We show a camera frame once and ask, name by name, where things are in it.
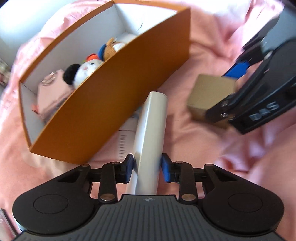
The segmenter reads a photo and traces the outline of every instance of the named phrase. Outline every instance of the pink bed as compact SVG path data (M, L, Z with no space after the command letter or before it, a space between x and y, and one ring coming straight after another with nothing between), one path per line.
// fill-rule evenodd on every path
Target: pink bed
M194 167L215 163L281 197L284 217L277 229L287 241L296 240L296 109L244 136L193 122L186 101L198 74L222 75L241 47L282 5L273 0L171 0L192 7L191 57L159 89L168 96L163 151L173 161ZM24 44L12 68L0 105L0 207L12 217L13 201L23 192L74 167L28 151L21 125L17 82L43 49L64 29L107 1L79 0L60 9L40 33ZM116 159L117 134L93 157L93 168ZM98 185L94 185L93 194ZM200 197L203 192L198 185ZM119 196L125 185L118 185ZM177 184L159 181L159 194L177 194Z

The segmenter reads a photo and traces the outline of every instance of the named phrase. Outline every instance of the orange box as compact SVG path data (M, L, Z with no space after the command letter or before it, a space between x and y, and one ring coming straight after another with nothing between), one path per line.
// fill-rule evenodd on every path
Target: orange box
M61 33L22 76L20 106L30 152L87 162L189 58L190 9L157 1L114 0ZM111 37L134 35L90 75L45 124L32 110L38 84L81 63Z

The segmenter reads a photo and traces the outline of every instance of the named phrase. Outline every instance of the white wall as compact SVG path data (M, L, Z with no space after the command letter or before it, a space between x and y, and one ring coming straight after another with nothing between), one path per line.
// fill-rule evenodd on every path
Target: white wall
M18 48L61 7L75 0L9 0L0 8L0 58L12 66Z

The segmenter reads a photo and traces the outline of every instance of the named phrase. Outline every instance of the pink fabric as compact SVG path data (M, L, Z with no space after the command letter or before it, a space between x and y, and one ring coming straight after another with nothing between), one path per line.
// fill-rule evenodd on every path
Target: pink fabric
M29 153L21 125L17 82L32 60L54 38L104 2L79 0L63 7L18 52L0 106L0 207L10 216L13 201L21 193L75 166ZM224 131L193 122L186 109L198 74L222 75L233 64L240 48L281 11L281 5L272 0L171 2L192 7L192 45L190 59L159 89L169 98L164 152L173 161L187 161L194 167L215 163L278 194L284 202L285 214L277 232L288 241L295 240L296 109L244 136L234 129ZM116 150L117 134L94 156L90 162L92 167L113 161ZM98 184L95 184L93 197L97 190ZM124 191L125 185L118 185L119 196ZM200 185L198 191L202 196ZM177 194L178 185L166 184L160 177L158 193Z

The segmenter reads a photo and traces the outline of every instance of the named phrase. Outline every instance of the pink bag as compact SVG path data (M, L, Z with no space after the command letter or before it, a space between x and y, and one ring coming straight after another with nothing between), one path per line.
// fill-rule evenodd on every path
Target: pink bag
M38 114L46 122L74 90L63 80L63 74L61 69L52 72L38 86Z

